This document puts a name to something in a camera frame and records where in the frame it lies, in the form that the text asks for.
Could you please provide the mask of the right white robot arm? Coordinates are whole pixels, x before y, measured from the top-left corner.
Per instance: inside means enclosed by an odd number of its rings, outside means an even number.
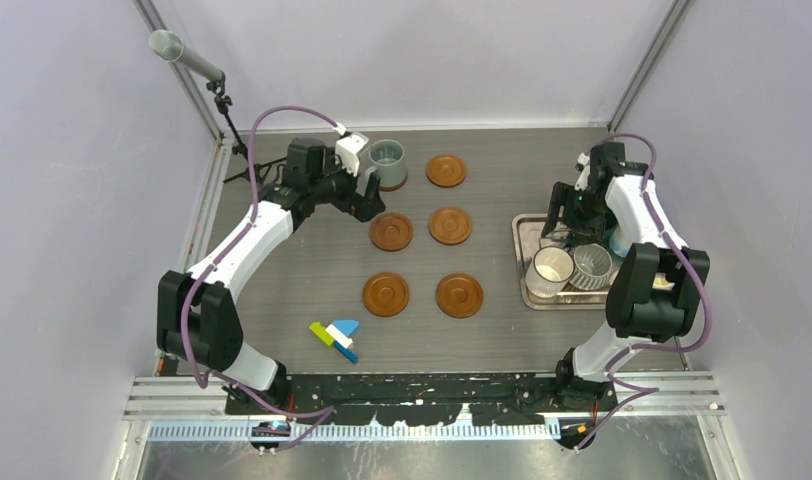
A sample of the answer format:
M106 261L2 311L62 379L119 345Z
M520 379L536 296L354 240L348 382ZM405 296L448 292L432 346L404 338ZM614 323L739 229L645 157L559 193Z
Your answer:
M578 410L604 399L612 374L644 350L676 352L671 340L711 320L705 289L710 259L670 224L656 192L655 163L627 159L624 135L595 143L576 161L575 183L554 184L541 235L569 250L595 244L620 257L604 324L556 365L553 397Z

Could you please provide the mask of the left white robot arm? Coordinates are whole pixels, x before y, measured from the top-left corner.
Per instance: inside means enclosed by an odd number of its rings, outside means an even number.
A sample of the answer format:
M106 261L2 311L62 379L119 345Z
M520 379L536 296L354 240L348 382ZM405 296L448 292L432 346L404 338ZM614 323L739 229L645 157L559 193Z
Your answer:
M360 155L369 140L347 133L334 146L295 138L279 179L260 187L246 217L187 272L166 272L158 284L157 346L220 372L250 390L262 412L280 412L289 398L282 363L244 339L235 300L273 250L319 205L331 204L360 222L382 213L381 180L370 172L359 193Z

